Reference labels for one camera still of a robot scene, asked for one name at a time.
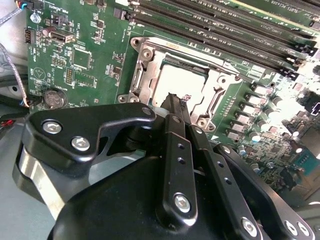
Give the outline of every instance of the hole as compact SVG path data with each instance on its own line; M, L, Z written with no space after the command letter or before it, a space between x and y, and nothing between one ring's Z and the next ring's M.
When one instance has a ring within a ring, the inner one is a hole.
M126 101L126 98L124 96L119 97L119 102L124 103Z
M270 82L269 86L274 88L276 86L276 83L272 81L272 82Z
M151 115L151 111L150 111L149 108L143 107L143 108L142 108L142 112L144 112L144 113L147 114L147 115Z
M180 120L178 117L173 116L172 118L173 118L173 120L174 120L175 122L177 122L178 124L181 123L181 120Z
M139 41L138 39L135 39L135 40L133 41L133 45L135 45L135 46L138 46L139 43L140 43L140 41Z
M185 150L185 146L183 146L181 143L178 144L178 148L180 148L181 150Z
M232 184L232 182L229 180L229 178L225 177L224 180L225 180L225 182L226 182L227 184L229 184L229 185Z
M185 165L186 161L182 157L178 157L178 162Z
M217 163L218 163L220 168L224 168L225 167L225 165L223 165L222 162L218 161Z

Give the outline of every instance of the black clamp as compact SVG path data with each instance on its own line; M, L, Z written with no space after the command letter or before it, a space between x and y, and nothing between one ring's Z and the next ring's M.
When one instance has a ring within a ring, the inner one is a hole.
M125 103L42 111L27 120L22 137L23 148L13 175L17 178L19 171L23 177L16 182L20 183L22 190L34 193L38 199L40 196L58 219L52 232L53 239L66 239L55 238L55 233L61 237L64 234L72 236L75 234L73 231L77 231L77 236L88 239L86 236L99 231L112 232L113 227L104 225L103 221L93 228L83 228L80 215L85 211L71 213L70 209L76 206L73 205L75 201L84 203L83 197L93 192L93 199L101 199L106 192L112 192L119 179L124 181L119 173L104 180L108 184L103 185L104 181L100 181L100 184L89 185L89 169L100 153L129 153L136 149L144 150L145 158L134 166L152 161L160 161L162 166L157 169L158 191L153 208L157 220L148 213L150 228L155 227L156 222L160 223L157 230L152 231L154 239L160 239L161 236L165 236L164 239L188 238L189 233L197 236L193 232L194 229L201 229L197 222L205 223L208 222L206 218L215 217L223 222L221 230L226 239L315 239L311 228L230 146L219 144L212 148L206 134L190 124L186 102L169 94L161 107L168 111L164 118L156 116L142 103ZM216 206L215 212L199 213L198 202L203 201L199 201L202 196L197 195L200 189L195 174L198 173L205 175L205 189L213 196L210 202ZM97 208L94 204L93 200L86 206ZM108 216L108 212L90 212L85 215L85 220L96 220L97 216L102 219L101 214ZM65 219L72 221L69 227L64 227L66 232L63 232L59 226ZM150 239L140 234L137 236Z

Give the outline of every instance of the red wire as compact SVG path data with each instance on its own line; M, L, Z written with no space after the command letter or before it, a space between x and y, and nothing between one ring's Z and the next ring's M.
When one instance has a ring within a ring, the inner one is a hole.
M5 121L5 122L1 122L1 126L2 126L2 127L10 126L10 125L12 125L12 124L14 124L14 123L15 123L15 121L13 121L13 120L7 120L7 121Z
M19 8L21 8L21 1L16 1L18 3Z

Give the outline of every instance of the gray cable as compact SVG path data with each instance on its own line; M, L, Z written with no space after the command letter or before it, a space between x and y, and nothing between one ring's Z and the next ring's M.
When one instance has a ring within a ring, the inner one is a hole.
M0 49L3 51L3 54L4 54L4 56L5 56L8 64L9 64L9 65L11 66L11 68L12 68L12 71L13 71L13 73L14 73L14 76L15 76L15 78L16 78L16 81L18 82L18 86L19 86L19 88L20 88L20 91L21 91L22 97L23 97L23 103L24 103L24 105L26 105L27 107L29 107L29 105L28 105L28 100L27 100L26 90L25 90L24 84L22 83L22 80L21 80L21 78L20 78L19 72L18 72L16 66L14 65L14 63L12 62L11 57L9 56L7 49L6 49L1 43L0 43Z
M12 17L14 17L15 15L21 13L23 10L20 8L16 8L15 10L13 10L12 12L8 13L7 15L5 15L3 18L0 19L0 27L8 20L10 20Z

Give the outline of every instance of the cpu socket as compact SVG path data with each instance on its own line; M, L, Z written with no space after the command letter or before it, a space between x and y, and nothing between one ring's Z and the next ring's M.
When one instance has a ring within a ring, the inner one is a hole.
M139 53L130 91L119 103L141 102L159 108L168 96L186 101L191 123L205 132L216 126L212 118L231 84L239 84L239 72L225 60L158 37L134 37Z

